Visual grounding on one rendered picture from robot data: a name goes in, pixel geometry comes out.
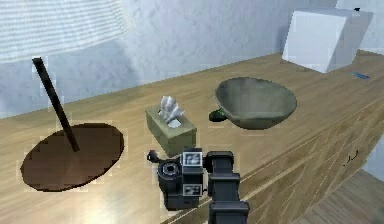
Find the grey-green bowl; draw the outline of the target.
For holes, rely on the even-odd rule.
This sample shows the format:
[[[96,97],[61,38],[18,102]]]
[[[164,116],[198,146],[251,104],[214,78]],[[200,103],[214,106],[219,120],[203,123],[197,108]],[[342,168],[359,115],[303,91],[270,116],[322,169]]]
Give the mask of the grey-green bowl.
[[[228,120],[246,130],[269,129],[286,120],[297,107],[291,90],[252,77],[222,81],[215,90],[215,100]]]

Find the olive tissue box with tissue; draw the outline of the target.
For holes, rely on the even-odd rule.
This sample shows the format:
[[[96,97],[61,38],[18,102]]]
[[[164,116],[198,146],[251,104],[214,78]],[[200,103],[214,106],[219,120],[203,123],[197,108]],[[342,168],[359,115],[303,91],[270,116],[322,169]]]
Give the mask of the olive tissue box with tissue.
[[[184,115],[184,110],[171,96],[145,110],[147,126],[168,157],[196,145],[197,128]]]

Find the small dark green object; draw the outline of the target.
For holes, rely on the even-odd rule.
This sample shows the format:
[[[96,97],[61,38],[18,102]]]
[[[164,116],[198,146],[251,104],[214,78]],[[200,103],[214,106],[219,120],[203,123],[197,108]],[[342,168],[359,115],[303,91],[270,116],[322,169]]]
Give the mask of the small dark green object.
[[[223,122],[227,119],[227,117],[225,116],[225,114],[222,112],[221,109],[218,109],[218,110],[215,110],[215,111],[212,111],[210,114],[209,114],[209,120],[211,122]]]

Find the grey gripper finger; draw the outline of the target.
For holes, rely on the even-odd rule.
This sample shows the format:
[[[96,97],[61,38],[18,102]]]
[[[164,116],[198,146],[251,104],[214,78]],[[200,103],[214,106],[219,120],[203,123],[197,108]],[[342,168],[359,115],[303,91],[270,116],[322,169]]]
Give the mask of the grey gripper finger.
[[[160,164],[163,163],[164,160],[160,159],[155,150],[150,150],[147,154],[147,160],[151,163]]]

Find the wooden chest of drawers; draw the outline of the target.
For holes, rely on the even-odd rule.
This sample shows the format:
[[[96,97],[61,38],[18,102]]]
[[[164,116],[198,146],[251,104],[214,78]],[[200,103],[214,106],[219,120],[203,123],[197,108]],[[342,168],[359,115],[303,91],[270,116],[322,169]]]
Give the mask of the wooden chest of drawers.
[[[217,85],[242,76],[289,88],[295,112],[264,131],[210,122]],[[53,112],[0,120],[0,224],[204,224],[207,202],[180,213],[164,208],[146,158],[156,142],[145,110],[165,95],[196,126],[202,149],[233,152],[248,224],[289,224],[354,174],[384,133],[384,56],[362,51],[350,66],[321,74],[269,55],[71,103],[76,122],[112,124],[126,147],[107,174],[60,193],[35,191],[20,176],[26,153],[56,130]]]

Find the white shade lamp brown base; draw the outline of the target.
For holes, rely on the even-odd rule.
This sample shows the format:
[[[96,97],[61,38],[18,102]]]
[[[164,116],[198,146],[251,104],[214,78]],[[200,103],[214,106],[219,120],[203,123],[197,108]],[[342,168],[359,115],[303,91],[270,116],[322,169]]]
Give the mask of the white shade lamp brown base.
[[[26,185],[43,192],[81,187],[119,160],[123,134],[105,123],[70,124],[43,58],[111,41],[130,28],[122,0],[0,0],[0,63],[31,60],[61,124],[25,156]]]

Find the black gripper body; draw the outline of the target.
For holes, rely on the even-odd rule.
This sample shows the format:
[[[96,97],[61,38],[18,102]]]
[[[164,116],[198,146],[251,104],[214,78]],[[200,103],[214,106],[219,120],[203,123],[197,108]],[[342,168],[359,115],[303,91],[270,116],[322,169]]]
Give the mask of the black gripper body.
[[[179,163],[170,159],[161,161],[158,166],[158,181],[166,209],[168,211],[181,210],[183,196]]]

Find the white box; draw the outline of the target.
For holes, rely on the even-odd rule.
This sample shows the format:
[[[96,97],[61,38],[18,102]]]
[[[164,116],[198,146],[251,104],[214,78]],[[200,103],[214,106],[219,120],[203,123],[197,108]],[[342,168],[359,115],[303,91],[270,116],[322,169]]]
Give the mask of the white box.
[[[337,8],[297,9],[282,59],[329,73],[350,65],[373,18],[372,12]]]

